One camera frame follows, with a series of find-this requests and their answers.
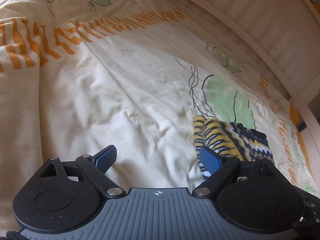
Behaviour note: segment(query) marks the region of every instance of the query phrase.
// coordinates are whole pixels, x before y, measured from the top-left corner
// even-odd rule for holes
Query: grey ribbed pad
[[[210,200],[192,197],[186,188],[133,188],[126,197],[108,200],[81,228],[56,235],[24,229],[20,234],[29,240],[291,240],[298,235],[293,229],[269,235],[247,232],[220,217]]]

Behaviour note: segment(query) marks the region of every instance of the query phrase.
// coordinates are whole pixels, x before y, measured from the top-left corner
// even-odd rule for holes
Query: black strap
[[[8,231],[7,237],[0,236],[0,240],[27,240],[24,236],[20,235],[18,232]]]

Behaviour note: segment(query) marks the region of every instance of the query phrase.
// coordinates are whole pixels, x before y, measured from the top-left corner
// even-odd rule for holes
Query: crosshair logo
[[[163,192],[162,192],[162,191],[160,191],[160,190],[157,190],[154,194],[155,194],[155,195],[157,195],[157,196],[159,197],[159,196],[161,196],[161,195],[163,194]]]

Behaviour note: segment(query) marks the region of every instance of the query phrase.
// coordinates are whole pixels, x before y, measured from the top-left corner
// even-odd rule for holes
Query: metal rivet
[[[199,196],[206,196],[206,195],[210,194],[211,191],[206,187],[200,187],[200,188],[197,188],[195,190],[195,192]]]
[[[112,187],[110,189],[107,190],[107,193],[110,196],[118,196],[122,193],[122,189],[118,188],[118,187]]]

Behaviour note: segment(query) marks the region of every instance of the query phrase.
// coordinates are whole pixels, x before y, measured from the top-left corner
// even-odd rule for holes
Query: bed frame
[[[320,126],[308,104],[320,90],[320,15],[310,0],[169,0],[241,62],[262,71],[300,112],[320,188]]]

